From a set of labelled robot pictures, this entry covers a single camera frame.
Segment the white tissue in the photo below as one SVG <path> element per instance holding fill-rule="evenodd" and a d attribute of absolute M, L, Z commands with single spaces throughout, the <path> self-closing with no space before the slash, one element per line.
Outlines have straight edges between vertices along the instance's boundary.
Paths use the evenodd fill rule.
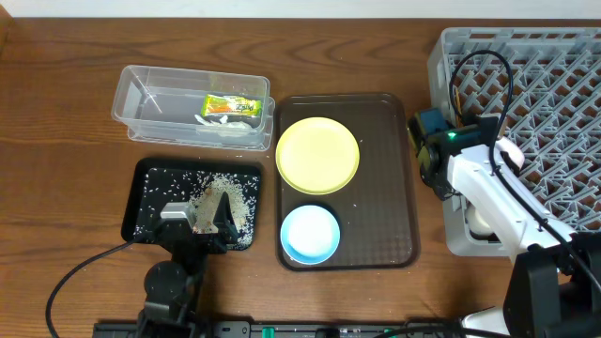
<path fill-rule="evenodd" d="M 198 123 L 208 127 L 219 127 L 219 128 L 231 128 L 231 129 L 242 129 L 250 130 L 252 127 L 242 121 L 229 121 L 227 115 L 223 115 L 217 121 L 207 120 L 200 115 L 195 115 L 194 118 Z"/>

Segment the wooden chopstick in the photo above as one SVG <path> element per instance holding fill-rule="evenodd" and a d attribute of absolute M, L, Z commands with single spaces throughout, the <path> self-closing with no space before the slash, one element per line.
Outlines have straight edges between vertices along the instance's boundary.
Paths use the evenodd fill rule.
<path fill-rule="evenodd" d="M 456 107 L 456 117 L 457 117 L 457 123 L 460 124 L 461 126 L 463 126 L 463 115 L 461 113 L 461 98 L 460 98 L 460 93 L 459 90 L 456 86 L 454 86 L 454 96 L 455 96 L 455 107 Z"/>

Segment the green snack wrapper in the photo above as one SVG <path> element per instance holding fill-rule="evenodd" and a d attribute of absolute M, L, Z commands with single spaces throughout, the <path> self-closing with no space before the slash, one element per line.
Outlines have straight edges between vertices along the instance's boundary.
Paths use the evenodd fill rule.
<path fill-rule="evenodd" d="M 201 109 L 201 116 L 240 115 L 260 116 L 263 109 L 261 100 L 247 99 L 241 96 L 217 96 L 208 94 Z"/>

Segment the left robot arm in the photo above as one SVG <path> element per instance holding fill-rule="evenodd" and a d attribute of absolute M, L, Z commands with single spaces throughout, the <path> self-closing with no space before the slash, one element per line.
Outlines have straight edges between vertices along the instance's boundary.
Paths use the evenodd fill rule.
<path fill-rule="evenodd" d="M 224 254 L 238 242 L 229 196 L 223 193 L 213 216 L 217 231 L 194 233 L 194 212 L 186 203 L 168 203 L 152 226 L 148 239 L 172 257 L 155 264 L 146 274 L 144 309 L 136 324 L 136 337 L 209 337 L 211 325 L 195 313 L 207 257 Z"/>

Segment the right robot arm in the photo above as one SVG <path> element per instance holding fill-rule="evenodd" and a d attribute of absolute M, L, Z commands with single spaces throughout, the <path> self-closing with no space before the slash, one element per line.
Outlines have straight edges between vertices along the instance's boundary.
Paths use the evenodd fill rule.
<path fill-rule="evenodd" d="M 518 149 L 495 145 L 496 118 L 455 129 L 438 110 L 408 123 L 423 182 L 445 200 L 464 197 L 513 263 L 502 306 L 465 316 L 460 334 L 480 337 L 597 337 L 600 237 L 553 217 L 514 171 Z"/>

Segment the light blue bowl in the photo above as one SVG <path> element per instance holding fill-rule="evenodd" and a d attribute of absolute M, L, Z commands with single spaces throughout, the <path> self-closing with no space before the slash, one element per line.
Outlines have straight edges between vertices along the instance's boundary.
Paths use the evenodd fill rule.
<path fill-rule="evenodd" d="M 341 230 L 334 215 L 317 205 L 296 207 L 284 218 L 280 242 L 293 261 L 305 266 L 321 264 L 337 251 Z"/>

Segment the white cup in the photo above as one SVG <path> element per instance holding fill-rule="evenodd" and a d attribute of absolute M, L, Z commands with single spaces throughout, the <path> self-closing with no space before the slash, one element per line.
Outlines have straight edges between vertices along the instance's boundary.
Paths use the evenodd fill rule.
<path fill-rule="evenodd" d="M 473 205 L 467 208 L 465 216 L 469 230 L 476 238 L 487 238 L 494 234 L 490 225 Z"/>

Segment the pink bowl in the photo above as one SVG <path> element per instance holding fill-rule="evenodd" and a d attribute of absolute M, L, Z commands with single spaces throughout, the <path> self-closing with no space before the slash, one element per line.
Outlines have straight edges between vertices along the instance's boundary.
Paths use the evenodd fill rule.
<path fill-rule="evenodd" d="M 495 148 L 501 153 L 503 162 L 518 176 L 525 161 L 521 149 L 507 137 L 498 139 Z"/>

